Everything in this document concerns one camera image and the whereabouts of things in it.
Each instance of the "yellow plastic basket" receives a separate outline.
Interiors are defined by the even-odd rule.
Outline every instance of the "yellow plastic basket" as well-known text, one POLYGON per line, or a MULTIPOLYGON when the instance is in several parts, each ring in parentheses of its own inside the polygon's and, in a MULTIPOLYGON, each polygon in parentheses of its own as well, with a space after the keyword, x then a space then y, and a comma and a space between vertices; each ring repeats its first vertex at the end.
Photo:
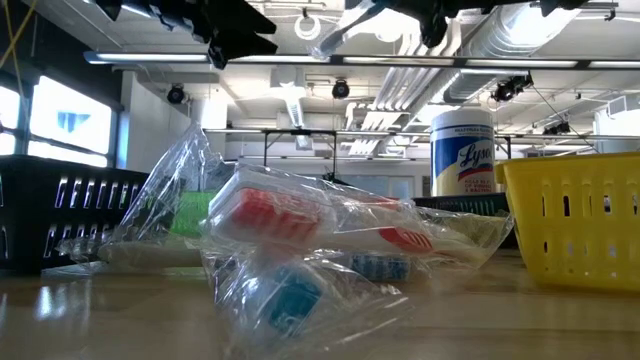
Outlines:
POLYGON ((537 282, 640 290, 640 153, 510 160, 496 177, 537 282))

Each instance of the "plastic wrapper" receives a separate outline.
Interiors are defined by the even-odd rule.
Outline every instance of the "plastic wrapper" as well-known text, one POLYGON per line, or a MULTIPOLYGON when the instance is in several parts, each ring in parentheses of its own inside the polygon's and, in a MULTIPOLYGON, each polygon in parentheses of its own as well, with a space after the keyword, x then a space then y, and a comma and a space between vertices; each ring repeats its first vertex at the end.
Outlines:
POLYGON ((212 153, 202 130, 192 126, 160 159, 112 232, 66 239, 58 250, 81 264, 102 260, 129 270, 199 266, 199 222, 232 174, 233 165, 212 153))
POLYGON ((209 205, 213 246, 272 244, 311 254, 397 256, 482 265, 512 219, 422 209, 352 187, 241 165, 209 205))
POLYGON ((353 358, 360 340, 396 328, 413 309, 395 287, 326 259, 278 257, 263 246, 227 262, 203 258, 223 359, 353 358))
POLYGON ((373 2, 363 0, 353 9, 346 10, 340 21, 320 37, 318 44, 311 48, 311 55, 316 58, 326 58, 342 46, 347 40, 358 34, 358 25, 373 19, 385 8, 387 1, 373 2))
POLYGON ((362 358, 360 340, 411 313, 396 284, 446 290, 513 226, 251 165, 208 211, 203 264, 224 359, 362 358))

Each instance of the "wooden table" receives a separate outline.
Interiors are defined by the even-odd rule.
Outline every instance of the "wooden table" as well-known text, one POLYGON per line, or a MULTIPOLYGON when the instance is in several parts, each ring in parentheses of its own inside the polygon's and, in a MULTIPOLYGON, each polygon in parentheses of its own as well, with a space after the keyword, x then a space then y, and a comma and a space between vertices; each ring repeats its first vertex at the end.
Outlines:
MULTIPOLYGON (((0 277, 2 360, 216 359, 218 327, 201 275, 0 277)), ((539 288, 500 252, 376 341, 351 358, 640 359, 640 297, 539 288)))

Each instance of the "black basket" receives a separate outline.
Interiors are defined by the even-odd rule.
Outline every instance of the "black basket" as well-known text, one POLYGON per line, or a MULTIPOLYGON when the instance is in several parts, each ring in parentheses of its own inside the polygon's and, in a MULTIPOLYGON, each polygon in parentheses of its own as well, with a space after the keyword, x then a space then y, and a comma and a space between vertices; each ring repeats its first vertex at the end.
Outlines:
POLYGON ((23 155, 0 157, 0 269, 73 262, 62 239, 113 229, 148 174, 23 155))
MULTIPOLYGON (((509 204, 504 193, 461 195, 461 196, 435 196, 413 199, 416 205, 431 209, 467 212, 476 215, 494 216, 500 210, 509 212, 509 204)), ((518 240, 514 230, 502 243, 501 248, 518 248, 518 240)))

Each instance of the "white lid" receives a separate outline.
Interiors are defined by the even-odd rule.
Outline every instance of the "white lid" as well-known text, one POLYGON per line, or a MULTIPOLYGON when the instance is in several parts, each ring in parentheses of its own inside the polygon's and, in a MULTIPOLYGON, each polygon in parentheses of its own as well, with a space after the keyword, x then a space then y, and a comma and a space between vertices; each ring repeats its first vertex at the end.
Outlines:
POLYGON ((433 131, 445 126, 455 125, 485 125, 493 127, 493 116, 491 113, 481 109, 461 109, 447 111, 433 119, 433 131))

